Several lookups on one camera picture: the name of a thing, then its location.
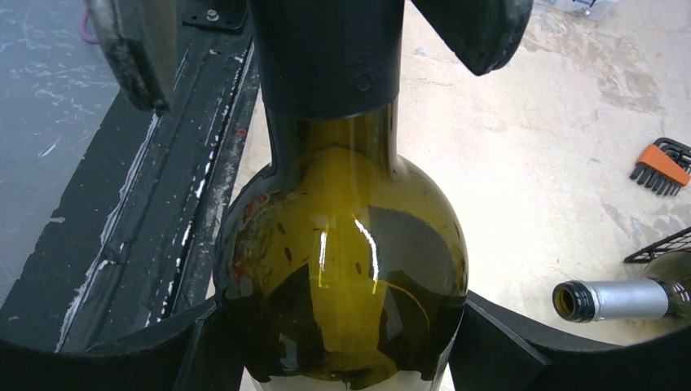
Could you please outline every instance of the bottle with silver capsule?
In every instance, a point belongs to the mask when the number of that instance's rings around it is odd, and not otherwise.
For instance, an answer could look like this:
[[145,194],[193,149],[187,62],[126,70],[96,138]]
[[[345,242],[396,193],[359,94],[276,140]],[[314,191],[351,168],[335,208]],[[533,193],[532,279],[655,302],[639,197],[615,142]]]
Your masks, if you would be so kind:
[[691,248],[652,260],[641,279],[566,281],[552,293],[559,316],[588,323],[613,319],[691,319]]

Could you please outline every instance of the orange handle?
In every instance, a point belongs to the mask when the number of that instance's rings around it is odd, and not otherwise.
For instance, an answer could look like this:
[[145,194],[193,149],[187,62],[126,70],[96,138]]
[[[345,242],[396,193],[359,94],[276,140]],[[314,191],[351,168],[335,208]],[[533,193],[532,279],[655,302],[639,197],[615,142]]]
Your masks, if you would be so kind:
[[681,186],[686,186],[691,180],[691,176],[684,171],[675,161],[673,161],[665,152],[657,145],[650,145],[640,154],[637,163],[643,163],[656,169],[662,175],[668,177]]

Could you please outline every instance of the concrete floor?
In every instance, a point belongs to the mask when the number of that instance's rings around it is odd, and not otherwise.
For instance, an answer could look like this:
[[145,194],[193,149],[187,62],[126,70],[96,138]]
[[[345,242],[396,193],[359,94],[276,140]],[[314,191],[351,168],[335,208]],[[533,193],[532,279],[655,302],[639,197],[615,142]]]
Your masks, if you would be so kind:
[[[408,3],[398,150],[456,209],[471,289],[621,345],[679,326],[567,323],[550,296],[567,279],[634,278],[626,255],[691,226],[691,191],[660,198],[628,179],[657,137],[691,143],[689,65],[688,0],[620,2],[599,23],[535,6],[513,61],[481,78]],[[260,98],[235,193],[269,160]]]

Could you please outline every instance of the orange hex key set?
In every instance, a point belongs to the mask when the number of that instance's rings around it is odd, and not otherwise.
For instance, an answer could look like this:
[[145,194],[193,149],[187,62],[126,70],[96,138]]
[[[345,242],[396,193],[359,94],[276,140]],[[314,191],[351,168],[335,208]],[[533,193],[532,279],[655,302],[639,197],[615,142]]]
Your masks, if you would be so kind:
[[691,148],[670,138],[658,138],[640,154],[629,178],[659,196],[676,196],[691,180]]

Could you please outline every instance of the green glass bottle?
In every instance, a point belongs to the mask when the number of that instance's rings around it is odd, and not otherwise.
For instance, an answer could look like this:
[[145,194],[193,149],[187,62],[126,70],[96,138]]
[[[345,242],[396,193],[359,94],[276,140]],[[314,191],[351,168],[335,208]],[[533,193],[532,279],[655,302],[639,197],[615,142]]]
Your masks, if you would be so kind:
[[264,391],[438,389],[468,264],[396,152],[403,4],[249,1],[272,162],[225,216],[214,284]]
[[691,248],[653,259],[640,279],[566,281],[552,293],[554,310],[576,323],[614,319],[691,319]]

